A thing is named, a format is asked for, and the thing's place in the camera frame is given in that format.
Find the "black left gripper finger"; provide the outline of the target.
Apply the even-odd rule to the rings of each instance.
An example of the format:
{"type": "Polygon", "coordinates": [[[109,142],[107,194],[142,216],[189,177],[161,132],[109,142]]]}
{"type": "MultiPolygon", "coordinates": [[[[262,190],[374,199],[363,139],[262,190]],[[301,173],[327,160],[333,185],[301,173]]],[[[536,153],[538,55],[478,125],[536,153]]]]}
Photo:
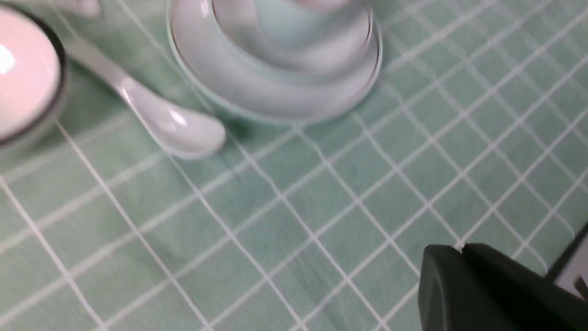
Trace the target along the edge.
{"type": "Polygon", "coordinates": [[[587,302],[482,243],[424,248],[424,331],[585,331],[587,302]]]}

